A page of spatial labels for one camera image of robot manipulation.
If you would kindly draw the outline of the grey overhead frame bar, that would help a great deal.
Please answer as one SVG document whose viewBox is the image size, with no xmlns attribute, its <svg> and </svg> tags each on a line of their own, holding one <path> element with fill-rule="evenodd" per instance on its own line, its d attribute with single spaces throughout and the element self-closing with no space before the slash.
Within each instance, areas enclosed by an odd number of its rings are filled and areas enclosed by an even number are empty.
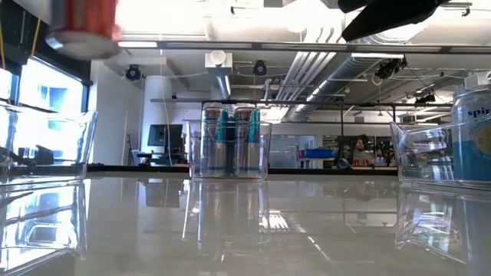
<svg viewBox="0 0 491 276">
<path fill-rule="evenodd" d="M 127 49 L 348 52 L 391 54 L 491 54 L 491 46 L 459 44 L 326 44 L 241 41 L 120 41 Z"/>
</svg>

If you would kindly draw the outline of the blue storage crate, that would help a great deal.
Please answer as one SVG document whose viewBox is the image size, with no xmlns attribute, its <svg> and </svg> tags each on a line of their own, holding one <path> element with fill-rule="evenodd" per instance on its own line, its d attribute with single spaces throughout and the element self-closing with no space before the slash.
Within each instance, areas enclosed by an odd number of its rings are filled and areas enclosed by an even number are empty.
<svg viewBox="0 0 491 276">
<path fill-rule="evenodd" d="M 332 149 L 306 149 L 306 159 L 330 159 L 334 157 Z"/>
</svg>

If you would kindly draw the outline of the bright window pane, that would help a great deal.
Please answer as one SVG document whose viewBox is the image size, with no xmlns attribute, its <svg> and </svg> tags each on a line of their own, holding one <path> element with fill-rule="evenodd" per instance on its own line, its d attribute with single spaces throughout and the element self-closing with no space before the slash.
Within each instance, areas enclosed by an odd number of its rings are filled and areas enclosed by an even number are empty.
<svg viewBox="0 0 491 276">
<path fill-rule="evenodd" d="M 18 75 L 0 68 L 0 99 L 14 103 L 18 94 Z"/>
<path fill-rule="evenodd" d="M 45 62 L 30 58 L 22 66 L 18 102 L 55 113 L 82 113 L 84 85 Z"/>
</svg>

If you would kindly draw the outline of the silver spiral ventilation duct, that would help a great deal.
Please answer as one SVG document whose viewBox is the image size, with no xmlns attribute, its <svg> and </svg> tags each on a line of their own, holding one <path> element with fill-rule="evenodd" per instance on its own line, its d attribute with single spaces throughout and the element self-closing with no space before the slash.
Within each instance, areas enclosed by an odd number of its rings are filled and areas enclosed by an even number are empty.
<svg viewBox="0 0 491 276">
<path fill-rule="evenodd" d="M 352 53 L 387 53 L 403 54 L 402 52 L 352 52 Z M 305 103 L 291 107 L 284 120 L 306 120 L 308 116 L 321 105 L 339 98 L 341 92 L 354 83 L 364 73 L 382 62 L 376 58 L 352 57 L 351 53 L 339 52 L 325 66 L 324 73 L 320 73 L 318 82 L 308 94 Z"/>
</svg>

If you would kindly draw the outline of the black ceiling spotlight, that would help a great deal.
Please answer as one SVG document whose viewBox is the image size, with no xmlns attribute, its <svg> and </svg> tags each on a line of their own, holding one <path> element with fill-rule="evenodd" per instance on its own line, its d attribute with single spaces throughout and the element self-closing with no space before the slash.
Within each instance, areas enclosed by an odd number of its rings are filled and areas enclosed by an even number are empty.
<svg viewBox="0 0 491 276">
<path fill-rule="evenodd" d="M 379 64 L 379 68 L 374 73 L 380 80 L 388 79 L 407 66 L 407 59 L 392 58 Z"/>
</svg>

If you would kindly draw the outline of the red Fanta soda can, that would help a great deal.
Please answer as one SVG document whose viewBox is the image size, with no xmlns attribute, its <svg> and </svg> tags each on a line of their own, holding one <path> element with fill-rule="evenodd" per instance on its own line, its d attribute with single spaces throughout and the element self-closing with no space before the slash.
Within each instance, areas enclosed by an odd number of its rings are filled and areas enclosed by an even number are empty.
<svg viewBox="0 0 491 276">
<path fill-rule="evenodd" d="M 51 0 L 46 43 L 68 57 L 91 61 L 119 53 L 117 0 Z"/>
</svg>

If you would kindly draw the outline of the slim silver blue energy can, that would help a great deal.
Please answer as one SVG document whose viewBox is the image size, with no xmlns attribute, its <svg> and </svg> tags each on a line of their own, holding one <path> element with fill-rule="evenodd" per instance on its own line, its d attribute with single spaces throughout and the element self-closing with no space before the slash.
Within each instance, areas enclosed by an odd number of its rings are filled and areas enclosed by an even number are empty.
<svg viewBox="0 0 491 276">
<path fill-rule="evenodd" d="M 238 107 L 234 122 L 234 174 L 241 178 L 256 178 L 260 160 L 260 112 L 254 107 Z"/>
<path fill-rule="evenodd" d="M 227 126 L 229 111 L 225 107 L 202 110 L 200 175 L 222 178 L 227 175 Z"/>
</svg>

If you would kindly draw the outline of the white ceiling light strip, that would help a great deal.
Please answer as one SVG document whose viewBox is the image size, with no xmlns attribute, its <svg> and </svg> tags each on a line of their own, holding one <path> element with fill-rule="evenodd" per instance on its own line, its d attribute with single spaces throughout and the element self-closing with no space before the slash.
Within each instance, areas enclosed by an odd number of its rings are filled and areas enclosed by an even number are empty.
<svg viewBox="0 0 491 276">
<path fill-rule="evenodd" d="M 387 54 L 387 53 L 351 53 L 353 58 L 376 58 L 376 59 L 402 59 L 404 54 Z"/>
</svg>

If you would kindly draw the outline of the clear plastic bin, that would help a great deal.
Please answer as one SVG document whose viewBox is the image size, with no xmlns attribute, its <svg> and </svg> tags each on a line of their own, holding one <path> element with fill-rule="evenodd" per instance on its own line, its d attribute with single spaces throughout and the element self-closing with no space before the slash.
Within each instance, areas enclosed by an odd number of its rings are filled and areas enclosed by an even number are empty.
<svg viewBox="0 0 491 276">
<path fill-rule="evenodd" d="M 398 177 L 402 182 L 491 191 L 491 182 L 458 180 L 453 173 L 454 124 L 405 130 L 390 124 Z"/>
<path fill-rule="evenodd" d="M 235 122 L 228 121 L 227 126 L 227 156 L 228 156 L 228 172 L 225 177 L 203 178 L 200 175 L 200 146 L 201 146 L 201 121 L 191 120 L 186 123 L 186 152 L 188 153 L 189 175 L 193 178 L 202 179 L 264 179 L 268 175 L 269 167 L 269 150 L 271 144 L 272 125 L 266 122 L 260 122 L 260 160 L 259 174 L 256 178 L 241 178 L 234 174 L 234 158 L 235 158 Z"/>
<path fill-rule="evenodd" d="M 97 112 L 45 113 L 0 103 L 0 185 L 81 179 Z"/>
</svg>

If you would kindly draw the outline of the white ceiling unit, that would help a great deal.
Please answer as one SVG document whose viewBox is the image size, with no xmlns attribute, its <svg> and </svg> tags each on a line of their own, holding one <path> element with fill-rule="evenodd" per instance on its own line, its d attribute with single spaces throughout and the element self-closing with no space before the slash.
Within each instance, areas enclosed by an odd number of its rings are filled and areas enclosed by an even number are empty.
<svg viewBox="0 0 491 276">
<path fill-rule="evenodd" d="M 464 79 L 464 89 L 467 91 L 481 90 L 491 87 L 491 71 L 471 74 Z"/>
</svg>

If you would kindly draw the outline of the white blue Spindrift can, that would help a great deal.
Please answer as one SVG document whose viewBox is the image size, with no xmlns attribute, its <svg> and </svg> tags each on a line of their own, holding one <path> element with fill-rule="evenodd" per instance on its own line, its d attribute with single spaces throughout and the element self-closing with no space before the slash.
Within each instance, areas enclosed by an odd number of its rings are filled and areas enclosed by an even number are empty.
<svg viewBox="0 0 491 276">
<path fill-rule="evenodd" d="M 458 95 L 452 123 L 455 178 L 491 182 L 491 90 Z"/>
</svg>

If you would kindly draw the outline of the black computer monitor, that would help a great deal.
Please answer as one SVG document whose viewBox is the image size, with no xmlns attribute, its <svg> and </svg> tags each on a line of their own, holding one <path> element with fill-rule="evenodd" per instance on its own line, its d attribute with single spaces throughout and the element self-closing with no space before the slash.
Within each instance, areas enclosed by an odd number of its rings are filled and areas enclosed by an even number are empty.
<svg viewBox="0 0 491 276">
<path fill-rule="evenodd" d="M 148 146 L 181 147 L 182 124 L 152 124 L 149 129 Z"/>
</svg>

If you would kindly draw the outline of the white ceiling pipe rack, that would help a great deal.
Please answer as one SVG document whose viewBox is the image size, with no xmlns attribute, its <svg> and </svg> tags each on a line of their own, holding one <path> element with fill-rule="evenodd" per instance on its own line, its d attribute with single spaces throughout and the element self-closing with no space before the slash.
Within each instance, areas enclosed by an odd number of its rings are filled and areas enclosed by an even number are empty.
<svg viewBox="0 0 491 276">
<path fill-rule="evenodd" d="M 335 44 L 341 40 L 342 21 L 307 31 L 304 42 Z M 276 100 L 296 100 L 336 55 L 335 52 L 299 51 L 276 94 Z"/>
</svg>

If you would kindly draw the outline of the person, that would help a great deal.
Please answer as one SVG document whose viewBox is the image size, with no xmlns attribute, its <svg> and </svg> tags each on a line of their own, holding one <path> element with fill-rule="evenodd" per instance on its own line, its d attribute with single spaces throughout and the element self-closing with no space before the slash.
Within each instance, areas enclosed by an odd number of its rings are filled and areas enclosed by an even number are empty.
<svg viewBox="0 0 491 276">
<path fill-rule="evenodd" d="M 348 162 L 351 166 L 374 166 L 374 156 L 366 150 L 367 136 L 362 134 L 354 139 Z"/>
</svg>

